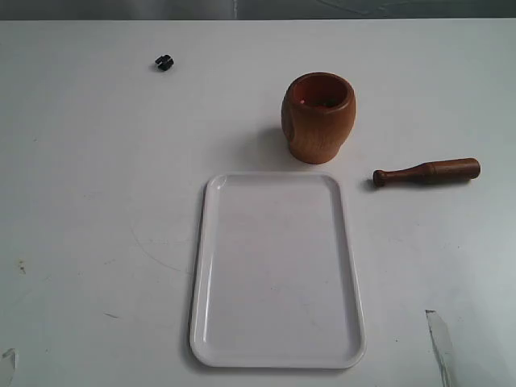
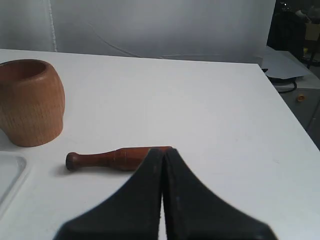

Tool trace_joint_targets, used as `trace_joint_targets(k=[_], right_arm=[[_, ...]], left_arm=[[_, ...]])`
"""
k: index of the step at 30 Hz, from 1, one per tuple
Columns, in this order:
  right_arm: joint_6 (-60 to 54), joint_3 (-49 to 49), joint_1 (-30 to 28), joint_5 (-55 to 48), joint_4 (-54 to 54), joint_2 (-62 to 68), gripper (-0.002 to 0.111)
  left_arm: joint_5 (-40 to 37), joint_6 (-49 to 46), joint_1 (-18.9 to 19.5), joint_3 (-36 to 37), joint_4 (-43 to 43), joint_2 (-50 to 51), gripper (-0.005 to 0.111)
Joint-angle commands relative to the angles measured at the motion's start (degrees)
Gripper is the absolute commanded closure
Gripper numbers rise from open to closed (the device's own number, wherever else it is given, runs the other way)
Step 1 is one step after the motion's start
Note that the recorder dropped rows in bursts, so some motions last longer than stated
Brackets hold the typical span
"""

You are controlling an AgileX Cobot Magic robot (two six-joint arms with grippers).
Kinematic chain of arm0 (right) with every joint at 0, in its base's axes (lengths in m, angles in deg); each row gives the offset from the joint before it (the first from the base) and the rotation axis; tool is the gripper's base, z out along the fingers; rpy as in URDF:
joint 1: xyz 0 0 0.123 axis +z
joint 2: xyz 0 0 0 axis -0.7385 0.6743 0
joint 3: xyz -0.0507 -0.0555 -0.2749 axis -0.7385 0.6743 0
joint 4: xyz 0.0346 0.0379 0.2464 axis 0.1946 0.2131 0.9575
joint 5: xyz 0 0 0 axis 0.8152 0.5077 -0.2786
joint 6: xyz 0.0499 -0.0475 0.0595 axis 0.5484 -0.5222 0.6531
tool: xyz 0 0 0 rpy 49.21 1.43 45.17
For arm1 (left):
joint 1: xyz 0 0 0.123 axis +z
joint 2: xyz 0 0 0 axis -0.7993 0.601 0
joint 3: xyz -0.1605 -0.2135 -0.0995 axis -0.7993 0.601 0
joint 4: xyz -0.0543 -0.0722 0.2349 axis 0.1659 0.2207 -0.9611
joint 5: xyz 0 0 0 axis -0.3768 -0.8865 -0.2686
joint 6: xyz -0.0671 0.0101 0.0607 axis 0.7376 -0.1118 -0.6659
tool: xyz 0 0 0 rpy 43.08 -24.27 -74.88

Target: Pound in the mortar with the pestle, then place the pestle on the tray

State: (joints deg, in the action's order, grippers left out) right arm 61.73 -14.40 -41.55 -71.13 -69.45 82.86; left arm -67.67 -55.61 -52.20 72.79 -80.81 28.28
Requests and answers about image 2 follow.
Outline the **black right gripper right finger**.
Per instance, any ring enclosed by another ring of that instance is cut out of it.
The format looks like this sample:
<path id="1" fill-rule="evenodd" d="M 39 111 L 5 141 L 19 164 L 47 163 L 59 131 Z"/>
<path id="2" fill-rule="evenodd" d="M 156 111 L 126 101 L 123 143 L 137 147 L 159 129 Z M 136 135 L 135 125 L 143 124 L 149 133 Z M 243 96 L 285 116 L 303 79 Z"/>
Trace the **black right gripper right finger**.
<path id="1" fill-rule="evenodd" d="M 169 240 L 275 240 L 265 223 L 209 190 L 171 148 L 162 162 L 162 195 Z"/>

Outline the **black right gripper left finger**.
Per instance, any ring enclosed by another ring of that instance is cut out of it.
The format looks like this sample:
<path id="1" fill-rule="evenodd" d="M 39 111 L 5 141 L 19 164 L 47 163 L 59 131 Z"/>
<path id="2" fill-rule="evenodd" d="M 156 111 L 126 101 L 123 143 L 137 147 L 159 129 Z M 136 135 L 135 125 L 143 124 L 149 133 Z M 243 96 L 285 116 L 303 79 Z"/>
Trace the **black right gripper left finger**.
<path id="1" fill-rule="evenodd" d="M 112 196 L 65 222 L 57 240 L 156 240 L 162 204 L 163 152 L 153 148 Z"/>

